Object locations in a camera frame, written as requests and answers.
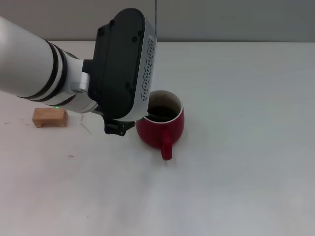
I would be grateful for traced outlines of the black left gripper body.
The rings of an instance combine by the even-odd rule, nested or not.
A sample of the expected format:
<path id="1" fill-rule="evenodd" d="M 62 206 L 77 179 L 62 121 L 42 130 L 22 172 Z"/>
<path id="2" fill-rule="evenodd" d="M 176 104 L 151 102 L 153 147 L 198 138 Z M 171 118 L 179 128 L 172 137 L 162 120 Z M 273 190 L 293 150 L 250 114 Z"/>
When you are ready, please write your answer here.
<path id="1" fill-rule="evenodd" d="M 124 136 L 129 129 L 136 125 L 135 121 L 118 121 L 106 118 L 101 112 L 94 111 L 94 113 L 100 115 L 103 118 L 104 132 L 108 135 L 113 134 Z"/>

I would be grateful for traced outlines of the red ceramic coffee cup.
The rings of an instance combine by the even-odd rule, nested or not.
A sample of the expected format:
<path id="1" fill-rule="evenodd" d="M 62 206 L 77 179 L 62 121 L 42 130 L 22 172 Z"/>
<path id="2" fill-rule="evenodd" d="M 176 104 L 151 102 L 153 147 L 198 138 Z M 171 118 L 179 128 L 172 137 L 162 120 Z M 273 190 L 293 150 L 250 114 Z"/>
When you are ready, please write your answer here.
<path id="1" fill-rule="evenodd" d="M 140 139 L 151 147 L 161 151 L 163 160 L 172 159 L 173 144 L 184 130 L 185 115 L 182 101 L 177 95 L 167 90 L 155 90 L 150 93 L 148 114 L 172 116 L 168 122 L 154 122 L 146 117 L 136 122 Z"/>

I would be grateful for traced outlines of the blue handled metal spoon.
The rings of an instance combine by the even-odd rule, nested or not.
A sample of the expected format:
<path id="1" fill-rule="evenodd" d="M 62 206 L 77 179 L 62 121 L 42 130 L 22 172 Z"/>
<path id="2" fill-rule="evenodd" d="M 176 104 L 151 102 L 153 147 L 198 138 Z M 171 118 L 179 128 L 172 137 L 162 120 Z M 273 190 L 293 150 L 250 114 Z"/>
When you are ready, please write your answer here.
<path id="1" fill-rule="evenodd" d="M 148 120 L 151 120 L 154 122 L 159 122 L 159 123 L 168 122 L 168 121 L 171 121 L 173 119 L 172 116 L 161 116 L 161 115 L 152 115 L 152 114 L 148 114 L 146 116 L 146 118 Z"/>

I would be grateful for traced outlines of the light wooden block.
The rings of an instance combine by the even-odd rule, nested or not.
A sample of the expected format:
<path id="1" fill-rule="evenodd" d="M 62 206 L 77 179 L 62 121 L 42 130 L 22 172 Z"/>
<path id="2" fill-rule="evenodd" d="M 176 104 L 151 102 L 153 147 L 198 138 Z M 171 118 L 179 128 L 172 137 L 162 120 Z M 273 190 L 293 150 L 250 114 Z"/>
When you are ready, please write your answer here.
<path id="1" fill-rule="evenodd" d="M 57 108 L 35 108 L 32 121 L 37 128 L 67 127 L 68 113 Z"/>

